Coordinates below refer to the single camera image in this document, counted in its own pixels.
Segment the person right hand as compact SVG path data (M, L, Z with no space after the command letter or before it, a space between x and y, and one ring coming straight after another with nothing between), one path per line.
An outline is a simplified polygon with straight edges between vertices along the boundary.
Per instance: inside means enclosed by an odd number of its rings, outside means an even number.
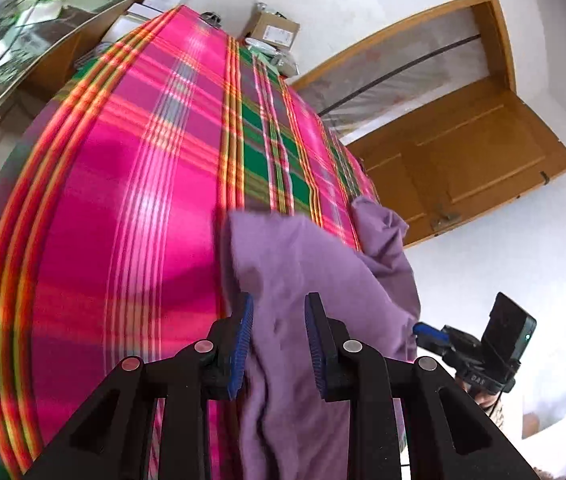
M490 410L496 402L499 400L497 394L492 394L484 389L478 388L476 386L469 385L468 382L464 382L461 377L456 376L455 382L465 391L483 410Z

